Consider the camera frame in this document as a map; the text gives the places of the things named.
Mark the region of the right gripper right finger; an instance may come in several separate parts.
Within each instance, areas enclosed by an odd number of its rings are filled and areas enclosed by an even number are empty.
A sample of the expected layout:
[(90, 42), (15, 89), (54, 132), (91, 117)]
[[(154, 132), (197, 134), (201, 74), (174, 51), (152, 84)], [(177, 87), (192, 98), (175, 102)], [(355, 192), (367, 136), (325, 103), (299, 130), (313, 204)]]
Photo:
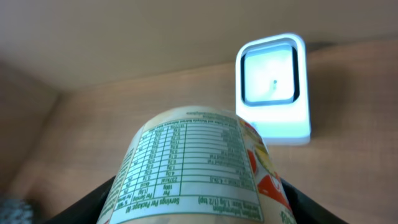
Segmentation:
[(348, 224), (286, 180), (281, 179), (281, 182), (298, 224)]

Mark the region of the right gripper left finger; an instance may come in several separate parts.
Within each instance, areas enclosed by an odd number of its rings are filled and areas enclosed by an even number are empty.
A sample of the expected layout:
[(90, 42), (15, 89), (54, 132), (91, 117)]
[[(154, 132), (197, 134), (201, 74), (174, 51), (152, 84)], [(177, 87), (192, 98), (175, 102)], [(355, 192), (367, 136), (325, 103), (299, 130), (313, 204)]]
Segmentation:
[(96, 224), (115, 176), (44, 224)]

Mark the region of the green lid Knorr jar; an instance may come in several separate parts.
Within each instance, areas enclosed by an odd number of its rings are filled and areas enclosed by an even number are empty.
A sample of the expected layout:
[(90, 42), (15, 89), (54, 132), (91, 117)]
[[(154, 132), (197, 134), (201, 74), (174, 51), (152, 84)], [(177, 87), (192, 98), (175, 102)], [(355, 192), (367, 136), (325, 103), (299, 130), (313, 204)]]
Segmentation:
[(98, 223), (295, 223), (257, 131), (233, 112), (174, 108), (132, 139)]

